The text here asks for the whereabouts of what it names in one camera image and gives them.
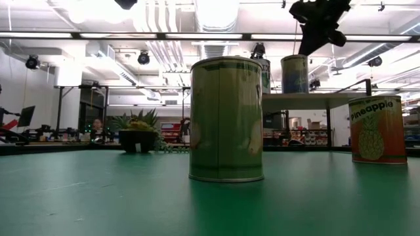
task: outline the metal can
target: metal can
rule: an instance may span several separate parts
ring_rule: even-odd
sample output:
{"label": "metal can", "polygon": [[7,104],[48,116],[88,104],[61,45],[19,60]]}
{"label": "metal can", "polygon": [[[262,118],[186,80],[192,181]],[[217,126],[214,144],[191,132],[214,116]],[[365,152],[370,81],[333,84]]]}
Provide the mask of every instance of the metal can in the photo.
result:
{"label": "metal can", "polygon": [[270,61],[264,58],[254,59],[259,62],[262,66],[261,72],[261,87],[263,94],[270,94],[271,93],[271,85],[270,85],[270,78],[271,78],[271,68],[270,68]]}
{"label": "metal can", "polygon": [[264,178],[261,69],[255,60],[235,56],[192,66],[190,178]]}
{"label": "metal can", "polygon": [[283,93],[308,93],[308,57],[286,56],[282,59]]}
{"label": "metal can", "polygon": [[352,159],[407,164],[400,96],[368,96],[348,103]]}

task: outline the plant pot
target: plant pot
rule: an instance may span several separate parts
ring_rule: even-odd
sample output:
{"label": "plant pot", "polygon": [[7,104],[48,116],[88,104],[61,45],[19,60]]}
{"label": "plant pot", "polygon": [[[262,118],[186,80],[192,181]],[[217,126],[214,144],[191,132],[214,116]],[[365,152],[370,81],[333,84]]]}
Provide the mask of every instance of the plant pot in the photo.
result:
{"label": "plant pot", "polygon": [[156,136],[153,131],[121,130],[119,143],[127,153],[148,153],[154,147]]}

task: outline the can rim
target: can rim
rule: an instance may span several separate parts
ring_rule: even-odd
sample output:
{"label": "can rim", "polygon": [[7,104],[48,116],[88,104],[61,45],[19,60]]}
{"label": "can rim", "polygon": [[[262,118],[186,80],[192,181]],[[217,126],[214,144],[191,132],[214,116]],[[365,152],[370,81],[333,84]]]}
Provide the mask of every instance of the can rim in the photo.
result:
{"label": "can rim", "polygon": [[287,60],[289,58],[304,58],[304,59],[308,59],[308,56],[305,56],[305,55],[302,55],[302,54],[285,56],[285,57],[282,58],[281,62],[283,62],[284,60]]}
{"label": "can rim", "polygon": [[348,103],[350,104],[352,102],[357,102],[357,101],[360,101],[360,100],[381,99],[381,98],[401,98],[401,96],[398,96],[398,95],[365,96],[365,97],[362,97],[362,98],[353,98],[353,99],[349,100]]}
{"label": "can rim", "polygon": [[194,69],[196,66],[206,63],[206,62],[212,62],[212,61],[217,61],[217,60],[239,60],[239,61],[246,61],[246,62],[251,62],[254,63],[256,65],[258,65],[261,69],[263,69],[263,66],[261,65],[261,63],[259,63],[256,60],[253,59],[249,59],[249,58],[244,58],[241,56],[217,56],[214,58],[207,58],[204,60],[200,60],[199,62],[196,62],[194,65],[191,66],[191,70]]}

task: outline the green tabletop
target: green tabletop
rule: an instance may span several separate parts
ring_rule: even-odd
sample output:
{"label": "green tabletop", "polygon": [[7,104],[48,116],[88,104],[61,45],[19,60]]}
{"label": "green tabletop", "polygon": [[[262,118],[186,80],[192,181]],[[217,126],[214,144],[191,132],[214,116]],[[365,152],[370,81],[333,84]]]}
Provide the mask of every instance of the green tabletop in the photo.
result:
{"label": "green tabletop", "polygon": [[187,154],[0,157],[0,235],[418,235],[420,159],[264,153],[265,179],[188,178]]}

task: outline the green can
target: green can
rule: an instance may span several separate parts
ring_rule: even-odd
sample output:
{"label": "green can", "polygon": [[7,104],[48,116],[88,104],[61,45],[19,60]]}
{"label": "green can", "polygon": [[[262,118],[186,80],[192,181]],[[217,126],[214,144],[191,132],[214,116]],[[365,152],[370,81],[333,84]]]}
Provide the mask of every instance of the green can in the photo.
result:
{"label": "green can", "polygon": [[258,62],[237,56],[192,66],[190,178],[264,178],[261,71]]}

